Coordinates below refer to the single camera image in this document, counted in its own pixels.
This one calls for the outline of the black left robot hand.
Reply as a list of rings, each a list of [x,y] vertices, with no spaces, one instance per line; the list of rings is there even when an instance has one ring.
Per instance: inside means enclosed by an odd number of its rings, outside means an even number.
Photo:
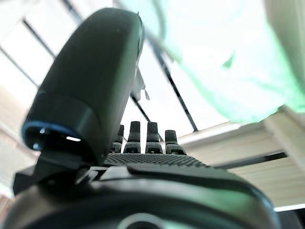
[[[122,142],[137,85],[144,26],[105,8],[66,42],[21,128],[40,156],[15,174],[4,229],[279,229],[270,199],[243,178],[188,156],[155,122],[141,153],[140,123]]]

